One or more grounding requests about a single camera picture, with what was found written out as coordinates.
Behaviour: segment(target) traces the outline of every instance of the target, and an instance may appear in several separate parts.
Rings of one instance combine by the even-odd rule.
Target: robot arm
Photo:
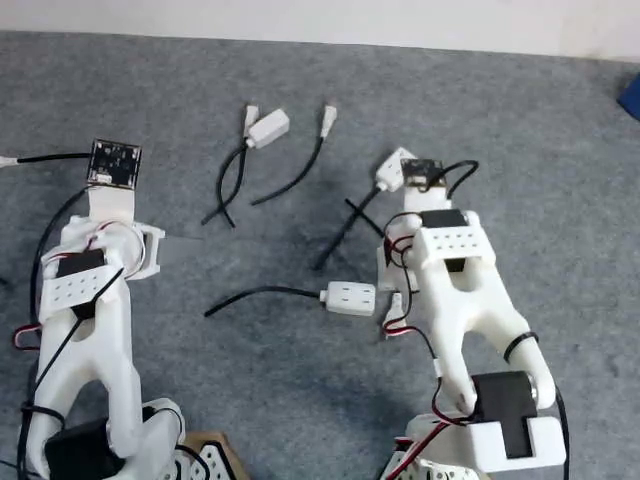
[[[127,282],[159,271],[165,236],[133,221],[139,160],[139,147],[94,143],[90,214],[72,217],[60,245],[43,257],[42,380],[33,404],[65,418],[87,383],[100,381],[109,395],[108,417],[79,427],[62,429],[56,418],[36,411],[27,456],[44,478],[155,480],[184,439],[177,405],[167,399],[142,404],[132,361]]]
[[[478,215],[455,209],[444,183],[430,184],[430,175],[441,170],[435,162],[417,160],[399,149],[385,165],[383,172],[402,176],[405,198],[402,216],[389,226],[378,251],[379,287],[408,289],[403,268],[385,257],[393,254],[389,245],[395,240],[411,239],[405,266],[411,290],[419,290],[417,301],[428,318],[437,375],[470,419],[438,431],[437,441],[420,458],[482,472],[561,464],[566,452],[560,423],[538,416],[554,403],[554,381],[528,322],[502,283]],[[396,177],[388,190],[399,188]],[[471,331],[487,338],[511,371],[471,377],[462,354],[464,335]],[[421,415],[409,424],[407,434],[420,441],[434,432],[438,421]]]

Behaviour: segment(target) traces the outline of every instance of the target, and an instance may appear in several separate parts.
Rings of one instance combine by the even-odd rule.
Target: blue object
[[[640,121],[640,74],[622,92],[622,95],[618,98],[618,103],[629,115]]]

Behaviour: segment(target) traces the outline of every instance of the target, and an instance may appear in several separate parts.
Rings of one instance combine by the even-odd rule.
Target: black cable
[[[363,211],[367,207],[367,205],[371,203],[371,200],[376,198],[376,195],[378,195],[380,192],[381,190],[378,186],[373,187],[371,191],[367,193],[367,196],[364,197],[364,199],[360,202],[357,210]],[[329,255],[331,255],[333,251],[338,247],[338,245],[340,245],[340,242],[342,242],[342,239],[344,238],[344,236],[349,232],[349,230],[351,230],[351,227],[353,227],[353,224],[358,219],[358,216],[359,215],[357,211],[352,212],[351,215],[349,215],[349,218],[347,218],[347,221],[344,222],[344,225],[342,225],[342,228],[340,229],[338,234],[333,238],[331,243],[318,256],[318,259],[313,265],[314,270],[321,270],[324,267],[324,264],[329,258]]]
[[[564,405],[564,399],[560,393],[558,385],[556,385],[556,403],[558,404],[558,413],[560,414],[560,424],[562,425],[562,436],[564,437],[564,449],[567,452],[567,459],[564,461],[563,478],[569,480],[569,470],[571,463],[571,440],[569,437],[569,420],[567,419],[567,410]]]
[[[429,183],[427,184],[427,190],[436,185],[440,180],[446,177],[447,173],[452,172],[453,170],[457,170],[462,167],[471,167],[467,170],[464,175],[462,175],[456,183],[454,183],[449,191],[447,192],[447,199],[451,199],[453,197],[453,192],[457,190],[457,188],[462,185],[467,178],[473,175],[476,170],[480,167],[480,163],[477,160],[462,160],[461,162],[454,163],[453,165],[449,165],[446,168],[443,168],[436,176],[434,176]]]
[[[40,241],[38,242],[38,246],[36,248],[36,253],[33,256],[33,263],[31,265],[31,278],[29,281],[29,322],[32,325],[39,324],[37,309],[38,274],[40,273],[41,258],[44,254],[44,249],[47,246],[47,241],[57,227],[58,222],[60,221],[62,216],[84,196],[88,188],[89,187],[84,187],[78,193],[73,195],[69,200],[67,200],[62,205],[62,207],[60,207],[53,218],[51,218],[49,224],[47,225],[47,228],[44,229],[44,232],[40,237]]]
[[[15,463],[7,462],[6,460],[2,460],[2,459],[0,459],[0,465],[4,465],[5,467],[13,468],[14,470],[18,469],[18,466]],[[29,474],[31,476],[34,476],[34,477],[42,478],[36,472],[32,472],[30,470],[27,470],[27,474]]]
[[[411,249],[411,246],[405,247],[400,253],[400,261],[402,262],[402,270],[404,272],[404,278],[407,282],[407,292],[409,292],[408,293],[409,300],[407,301],[407,311],[399,319],[394,319],[397,321],[406,319],[411,313],[411,307],[413,306],[413,290],[411,289],[411,278],[409,278],[409,267],[407,267],[407,264],[405,263],[405,260],[404,260],[404,254],[408,252],[410,249]],[[413,325],[407,325],[406,327],[403,327],[403,328],[416,332],[418,335],[420,335],[424,340],[424,342],[427,344],[427,348],[429,349],[429,355],[431,355],[431,358],[433,360],[437,358],[436,352],[433,349],[433,345],[431,345],[431,341],[429,340],[429,337],[427,337],[427,334],[424,333],[422,329],[418,327],[414,327]]]
[[[42,413],[43,415],[49,415],[50,417],[53,417],[60,422],[60,430],[64,430],[67,427],[67,422],[64,418],[64,415],[62,415],[60,412],[56,412],[51,408],[24,403],[20,410],[22,410],[22,412]]]
[[[349,200],[348,198],[345,198],[344,202],[347,205],[349,205],[351,207],[351,209],[354,212],[356,212],[360,218],[362,218],[365,222],[367,222],[367,224],[373,229],[373,231],[375,231],[378,235],[380,235],[380,237],[384,237],[384,232],[382,231],[382,229],[378,226],[378,224],[376,222],[374,222],[371,219],[371,217],[369,215],[364,213],[362,210],[358,210],[358,206],[355,203],[353,203],[351,200]]]
[[[40,155],[38,157],[19,158],[18,163],[38,163],[49,160],[71,160],[74,158],[91,158],[90,153],[58,153],[55,155]]]
[[[229,223],[229,226],[231,228],[236,228],[236,224],[234,223],[233,219],[229,215],[229,212],[227,212],[227,206],[225,205],[224,199],[222,198],[222,182],[224,180],[224,175],[226,171],[229,169],[229,166],[231,165],[231,163],[233,163],[233,160],[235,160],[235,158],[238,155],[240,155],[243,150],[247,150],[247,148],[249,147],[247,146],[246,143],[243,142],[242,145],[240,145],[238,148],[236,148],[233,152],[229,154],[229,156],[225,159],[224,163],[222,164],[222,167],[220,168],[220,174],[218,175],[218,180],[216,182],[216,197],[218,198],[218,208],[220,209],[220,212],[224,215],[224,217],[227,219],[227,222]]]
[[[204,480],[211,479],[211,470],[209,470],[209,465],[207,465],[207,462],[202,459],[198,452],[196,452],[191,447],[187,447],[186,445],[176,445],[176,450],[186,453],[202,466],[204,470]]]
[[[312,292],[311,290],[301,290],[299,288],[291,288],[291,287],[280,287],[277,285],[264,285],[262,287],[250,288],[248,290],[245,290],[243,292],[240,292],[234,295],[233,297],[223,300],[220,303],[215,304],[213,307],[211,307],[209,310],[207,310],[204,313],[204,316],[210,317],[214,313],[219,312],[223,308],[228,307],[229,305],[237,302],[238,300],[242,300],[243,298],[248,297],[249,295],[254,295],[256,293],[263,293],[263,292],[288,293],[291,295],[300,295],[303,297],[310,297],[310,298],[316,298],[316,299],[320,298],[320,295],[318,292]]]
[[[204,217],[200,221],[201,225],[203,225],[203,226],[206,225],[207,223],[209,223],[211,221],[211,219],[213,217],[215,217],[219,213],[222,213],[222,205],[224,205],[224,207],[226,208],[231,204],[231,202],[234,200],[234,198],[236,198],[236,195],[238,195],[238,192],[240,191],[240,187],[242,186],[242,180],[244,179],[244,171],[245,171],[245,167],[246,167],[246,162],[247,162],[247,149],[245,148],[240,153],[240,161],[239,161],[239,164],[238,164],[238,175],[236,176],[236,183],[233,186],[233,190],[231,191],[231,193],[229,194],[227,199],[224,202],[222,202],[221,205],[218,205],[215,209],[211,210],[211,212],[209,212],[207,214],[207,216]],[[223,166],[221,167],[220,175],[222,175],[223,180],[224,180],[224,176],[226,175],[226,172],[227,172],[227,170],[228,170],[228,168],[230,166],[231,166],[231,162],[229,164],[227,164],[225,162],[225,164],[223,164]]]
[[[316,163],[316,160],[318,159],[318,155],[320,155],[320,150],[322,149],[323,143],[324,143],[324,137],[318,137],[318,139],[316,140],[316,146],[313,147],[313,153],[311,154],[311,157],[309,158],[306,165],[304,166],[304,168],[296,178],[294,178],[289,183],[287,183],[284,187],[279,188],[275,192],[272,192],[268,195],[265,195],[264,197],[260,197],[257,200],[254,200],[253,202],[251,202],[251,205],[256,206],[256,205],[260,205],[261,203],[268,202],[269,200],[272,200],[284,193],[287,193],[289,190],[295,187],[298,183],[300,183],[302,179],[307,176],[307,174],[313,167],[313,164]]]
[[[507,345],[507,348],[504,349],[504,355],[502,356],[502,358],[504,358],[505,362],[509,363],[509,358],[511,358],[511,354],[513,353],[515,348],[527,338],[533,338],[536,342],[540,342],[540,338],[538,337],[536,332],[529,331],[523,333],[522,335],[518,335],[511,341],[509,345]]]

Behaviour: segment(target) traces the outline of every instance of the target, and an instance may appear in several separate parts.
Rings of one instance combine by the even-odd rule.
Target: white connector
[[[367,283],[329,282],[327,289],[320,292],[320,301],[330,312],[370,317],[376,309],[376,287]]]
[[[13,167],[14,165],[18,165],[18,159],[17,158],[0,157],[0,168]]]
[[[260,118],[260,109],[257,105],[247,105],[247,113],[244,116],[244,137],[249,136],[249,129]]]
[[[336,118],[338,118],[338,109],[332,105],[325,105],[324,116],[322,117],[322,130],[320,131],[322,138],[327,138]]]
[[[404,184],[404,176],[402,175],[402,160],[409,158],[418,158],[409,150],[402,147],[387,158],[384,163],[376,171],[376,185],[380,190],[395,192]]]
[[[384,317],[384,322],[382,322],[382,327],[387,326],[387,324],[395,320],[396,318],[400,318],[404,316],[404,310],[402,309],[402,294],[400,292],[396,292],[391,296],[391,307],[389,307],[389,311],[387,312],[386,317]],[[400,320],[393,324],[393,328],[406,327],[407,321],[406,319]]]
[[[288,131],[289,117],[282,109],[278,109],[249,128],[247,145],[249,148],[262,148]]]

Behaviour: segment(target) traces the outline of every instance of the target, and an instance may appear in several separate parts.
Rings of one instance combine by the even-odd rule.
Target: white wall
[[[640,61],[639,0],[0,0],[0,29]]]

